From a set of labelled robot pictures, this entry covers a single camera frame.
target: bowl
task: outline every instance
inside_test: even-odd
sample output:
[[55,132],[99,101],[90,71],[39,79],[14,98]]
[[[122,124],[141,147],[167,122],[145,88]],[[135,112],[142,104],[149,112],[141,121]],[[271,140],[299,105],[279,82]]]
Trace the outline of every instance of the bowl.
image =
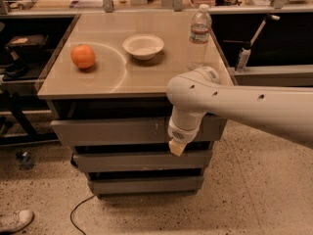
[[128,37],[122,46],[135,59],[149,60],[163,49],[164,42],[155,35],[138,34]]

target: floor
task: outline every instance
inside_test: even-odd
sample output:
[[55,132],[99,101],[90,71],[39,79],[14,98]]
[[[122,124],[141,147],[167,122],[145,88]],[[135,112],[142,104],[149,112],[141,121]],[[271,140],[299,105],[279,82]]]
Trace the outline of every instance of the floor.
[[[58,142],[1,147],[1,212],[31,209],[33,222],[16,234],[82,234],[71,211],[92,196],[84,174]],[[29,152],[22,170],[17,152]],[[313,234],[310,149],[228,121],[197,194],[92,198],[73,214],[88,235]]]

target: white robotic arm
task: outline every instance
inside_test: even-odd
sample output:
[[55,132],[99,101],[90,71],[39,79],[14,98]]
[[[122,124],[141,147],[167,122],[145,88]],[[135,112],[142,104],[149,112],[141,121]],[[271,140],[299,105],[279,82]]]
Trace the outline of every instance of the white robotic arm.
[[223,86],[210,67],[173,77],[166,90],[173,112],[168,126],[173,154],[197,136],[206,113],[215,114],[313,148],[313,89]]

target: shoe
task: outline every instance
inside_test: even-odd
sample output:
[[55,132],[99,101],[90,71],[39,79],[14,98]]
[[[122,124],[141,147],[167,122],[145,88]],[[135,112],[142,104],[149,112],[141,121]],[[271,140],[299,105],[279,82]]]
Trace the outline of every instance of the shoe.
[[32,222],[33,217],[34,214],[30,210],[0,214],[0,232],[18,232],[26,228]]

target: black cable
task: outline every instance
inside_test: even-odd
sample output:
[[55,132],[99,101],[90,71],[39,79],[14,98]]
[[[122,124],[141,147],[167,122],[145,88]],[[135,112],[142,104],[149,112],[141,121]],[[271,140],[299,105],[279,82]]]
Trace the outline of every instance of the black cable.
[[88,199],[85,199],[84,201],[80,202],[80,203],[71,211],[71,213],[70,213],[70,221],[71,221],[72,225],[75,226],[75,228],[76,228],[77,230],[79,230],[79,231],[80,231],[82,234],[84,234],[84,235],[86,235],[86,233],[85,233],[82,229],[80,229],[80,228],[74,223],[74,221],[73,221],[73,219],[72,219],[72,215],[74,214],[74,212],[75,212],[82,204],[84,204],[84,203],[86,203],[87,201],[91,200],[91,199],[94,198],[95,196],[96,196],[96,195],[94,194],[94,195],[92,195],[91,197],[89,197]]

